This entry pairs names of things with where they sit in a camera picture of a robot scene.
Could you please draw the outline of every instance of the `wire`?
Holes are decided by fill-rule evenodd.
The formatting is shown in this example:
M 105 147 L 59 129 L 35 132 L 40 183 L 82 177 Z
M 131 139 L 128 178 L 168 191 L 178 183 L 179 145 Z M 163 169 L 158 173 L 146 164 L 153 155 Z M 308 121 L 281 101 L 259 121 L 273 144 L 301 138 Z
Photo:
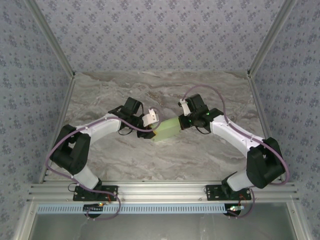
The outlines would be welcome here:
M 246 208 L 246 207 L 247 207 L 247 199 L 246 199 L 246 198 L 245 198 L 245 196 L 243 196 L 241 193 L 239 194 L 239 197 L 240 197 L 240 198 L 243 198 L 243 199 L 245 200 L 244 208 Z
M 193 89 L 199 88 L 199 87 L 205 87 L 205 88 L 212 89 L 213 91 L 215 91 L 216 94 L 218 94 L 218 96 L 220 97 L 220 99 L 222 101 L 224 119 L 225 119 L 226 123 L 233 130 L 235 130 L 238 134 L 241 134 L 242 136 L 246 137 L 247 139 L 250 139 L 251 141 L 255 141 L 256 143 L 264 146 L 266 149 L 268 149 L 270 152 L 272 152 L 280 160 L 280 162 L 281 162 L 281 164 L 282 164 L 282 166 L 284 167 L 284 170 L 285 170 L 285 180 L 283 182 L 280 182 L 280 183 L 270 183 L 270 185 L 285 185 L 289 181 L 289 178 L 290 178 L 290 171 L 289 171 L 288 165 L 286 164 L 285 160 L 272 147 L 270 147 L 269 145 L 265 144 L 263 141 L 260 141 L 259 139 L 256 139 L 256 138 L 254 138 L 254 137 L 242 132 L 241 130 L 237 129 L 235 126 L 233 126 L 231 124 L 231 121 L 228 119 L 228 116 L 227 116 L 225 100 L 224 100 L 224 98 L 222 97 L 222 95 L 220 94 L 220 92 L 217 89 L 215 89 L 214 87 L 212 87 L 210 85 L 198 84 L 198 85 L 195 85 L 193 87 L 190 87 L 188 89 L 188 91 L 186 91 L 186 93 L 183 95 L 182 100 L 184 100 L 186 98 L 187 94 L 190 93 Z
M 210 134 L 210 133 L 211 133 L 210 131 L 208 131 L 208 132 L 200 131 L 200 129 L 199 129 L 197 126 L 196 126 L 195 128 L 198 130 L 199 133 L 201 133 L 201 134 L 203 134 L 203 135 L 207 135 L 207 134 Z
M 89 207 L 88 210 L 87 210 L 86 213 L 85 213 L 86 217 L 87 217 L 88 219 L 92 219 L 93 221 L 95 221 L 96 219 L 89 217 L 89 212 L 90 212 L 92 209 L 94 209 L 94 208 L 95 208 L 94 206 Z
M 131 129 L 128 133 L 126 133 L 126 134 L 122 134 L 122 133 L 120 133 L 120 131 L 118 131 L 118 134 L 119 135 L 121 135 L 121 136 L 127 136 L 127 135 L 129 135 L 130 133 L 132 133 L 134 130 L 133 129 Z
M 254 191 L 252 190 L 252 188 L 250 188 L 250 191 L 251 191 L 251 194 L 252 194 L 252 206 L 250 207 L 249 211 L 242 215 L 242 216 L 238 216 L 237 214 L 235 214 L 234 212 L 232 211 L 227 211 L 229 214 L 232 214 L 234 215 L 235 217 L 237 217 L 238 219 L 242 219 L 242 218 L 245 218 L 246 216 L 250 215 L 252 213 L 252 210 L 254 209 L 254 206 L 255 206 L 255 203 L 256 203 L 256 199 L 255 199 L 255 193 Z
M 77 185 L 77 184 L 76 184 L 75 182 L 73 182 L 73 183 L 70 183 L 70 184 L 68 185 L 68 191 L 69 191 L 69 192 L 72 192 L 72 193 L 74 193 L 75 191 L 71 191 L 71 190 L 70 190 L 70 186 L 71 186 L 72 184 L 75 184 L 75 185 Z
M 57 174 L 57 175 L 60 175 L 60 176 L 62 176 L 62 177 L 65 177 L 65 178 L 67 178 L 67 179 L 72 180 L 72 181 L 75 182 L 78 186 L 82 187 L 84 190 L 87 190 L 87 191 L 92 192 L 92 193 L 111 195 L 111 196 L 115 197 L 115 199 L 118 201 L 119 207 L 118 207 L 117 211 L 115 212 L 115 214 L 113 214 L 112 216 L 109 216 L 109 217 L 101 217 L 101 218 L 89 218 L 89 219 L 93 219 L 94 221 L 103 221 L 103 220 L 110 220 L 110 219 L 115 218 L 115 217 L 119 214 L 119 212 L 120 212 L 120 210 L 121 210 L 121 201 L 120 201 L 119 197 L 118 197 L 116 194 L 114 194 L 113 192 L 90 189 L 90 188 L 84 186 L 83 184 L 81 184 L 78 180 L 74 179 L 73 176 L 69 176 L 69 175 L 67 175 L 67 174 L 64 174 L 64 173 L 62 173 L 62 172 L 59 172 L 59 171 L 53 169 L 53 168 L 52 168 L 51 166 L 49 166 L 49 164 L 48 164 L 51 155 L 57 150 L 57 148 L 58 148 L 62 143 L 64 143 L 64 142 L 65 142 L 68 138 L 70 138 L 71 136 L 73 136 L 73 135 L 75 135 L 76 133 L 79 133 L 79 132 L 85 130 L 86 128 L 91 128 L 91 127 L 93 127 L 93 126 L 95 126 L 95 125 L 97 125 L 97 124 L 99 124 L 99 123 L 102 123 L 102 122 L 104 122 L 104 121 L 107 121 L 107 120 L 119 120 L 119 121 L 123 122 L 124 124 L 126 124 L 127 126 L 131 127 L 132 129 L 135 129 L 135 130 L 140 131 L 140 132 L 145 132 L 145 133 L 153 132 L 155 129 L 157 129 L 157 128 L 160 126 L 161 121 L 162 121 L 162 116 L 161 116 L 161 114 L 160 114 L 160 112 L 159 112 L 159 110 L 158 110 L 157 108 L 152 107 L 152 109 L 155 109 L 155 110 L 158 112 L 158 116 L 159 116 L 159 122 L 158 122 L 157 126 L 155 126 L 153 129 L 147 129 L 147 130 L 145 130 L 145 129 L 137 128 L 137 127 L 131 125 L 130 123 L 128 123 L 127 121 L 125 121 L 125 120 L 123 120 L 123 119 L 121 119 L 121 118 L 118 118 L 118 117 L 113 117 L 113 116 L 112 116 L 112 117 L 106 117 L 106 118 L 102 117 L 102 118 L 100 118 L 100 119 L 98 119 L 98 120 L 96 120 L 96 121 L 94 121 L 94 122 L 92 122 L 92 123 L 89 123 L 88 125 L 85 125 L 85 126 L 83 126 L 83 127 L 80 127 L 80 128 L 78 128 L 78 129 L 76 129 L 75 131 L 73 131 L 73 132 L 69 133 L 68 135 L 66 135 L 65 137 L 63 137 L 63 138 L 51 149 L 51 151 L 50 151 L 50 152 L 48 153 L 48 155 L 45 157 L 44 165 L 45 165 L 45 167 L 46 167 L 48 170 L 50 170 L 51 172 L 53 172 L 53 173 L 55 173 L 55 174 Z

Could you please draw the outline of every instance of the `patterned wallpaper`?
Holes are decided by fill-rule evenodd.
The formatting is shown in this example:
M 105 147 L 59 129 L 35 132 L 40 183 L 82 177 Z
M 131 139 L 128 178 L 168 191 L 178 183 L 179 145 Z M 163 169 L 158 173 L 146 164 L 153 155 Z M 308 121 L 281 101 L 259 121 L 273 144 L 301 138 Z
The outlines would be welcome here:
M 272 134 L 320 239 L 320 1 L 298 0 L 255 76 Z
M 36 0 L 76 72 L 246 70 L 283 0 Z
M 39 180 L 69 78 L 23 0 L 0 1 L 0 239 Z

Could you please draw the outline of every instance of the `light green block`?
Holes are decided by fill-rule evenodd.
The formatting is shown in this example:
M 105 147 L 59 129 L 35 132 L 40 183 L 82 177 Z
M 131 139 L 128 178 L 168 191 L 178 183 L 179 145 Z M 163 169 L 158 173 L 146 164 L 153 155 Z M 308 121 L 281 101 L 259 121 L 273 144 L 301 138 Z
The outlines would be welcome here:
M 161 122 L 160 126 L 153 131 L 155 136 L 152 138 L 152 141 L 159 142 L 164 139 L 168 139 L 173 137 L 174 135 L 179 134 L 181 131 L 179 118 L 171 118 Z

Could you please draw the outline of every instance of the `enclosure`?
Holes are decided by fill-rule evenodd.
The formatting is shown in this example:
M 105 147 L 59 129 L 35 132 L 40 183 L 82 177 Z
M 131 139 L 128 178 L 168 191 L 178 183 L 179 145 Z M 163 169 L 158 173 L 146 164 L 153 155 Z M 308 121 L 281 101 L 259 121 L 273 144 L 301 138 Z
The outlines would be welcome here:
M 318 1 L 0 5 L 1 239 L 320 239 Z M 196 85 L 221 93 L 233 123 L 278 141 L 290 182 L 253 187 L 255 201 L 241 201 L 251 215 L 227 217 L 238 201 L 211 201 L 206 186 L 246 169 L 246 155 L 194 127 L 157 142 L 125 128 L 91 144 L 87 161 L 102 185 L 117 186 L 120 214 L 88 221 L 83 206 L 97 201 L 74 201 L 72 181 L 44 166 L 62 127 L 95 121 L 129 97 L 143 103 L 138 114 L 155 107 L 174 119 Z M 192 94 L 223 110 L 208 87 Z

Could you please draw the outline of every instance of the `black mounting plate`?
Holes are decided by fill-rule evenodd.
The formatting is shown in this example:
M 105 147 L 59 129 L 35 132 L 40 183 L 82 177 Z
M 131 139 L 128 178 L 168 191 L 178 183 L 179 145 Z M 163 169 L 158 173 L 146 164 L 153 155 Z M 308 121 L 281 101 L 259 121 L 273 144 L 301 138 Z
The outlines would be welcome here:
M 107 191 L 118 195 L 118 186 L 115 185 L 102 185 L 100 191 Z M 117 199 L 112 195 L 107 195 L 103 193 L 95 193 L 91 191 L 84 190 L 80 186 L 76 186 L 73 193 L 73 201 L 75 202 L 90 202 L 90 201 L 99 201 L 99 202 L 108 202 L 110 199 L 111 202 L 117 201 Z
M 82 210 L 84 212 L 90 211 L 90 212 L 97 212 L 97 213 L 88 213 L 88 217 L 95 219 L 97 217 L 99 217 L 101 215 L 101 212 L 103 211 L 104 207 L 103 206 L 99 206 L 99 204 L 95 203 L 95 204 L 85 204 L 83 205 Z
M 204 188 L 206 193 L 206 199 L 208 201 L 243 201 L 241 197 L 244 196 L 246 200 L 251 200 L 251 192 L 249 188 L 241 189 L 240 191 L 235 192 L 231 197 L 226 196 L 222 190 L 222 185 L 207 185 Z

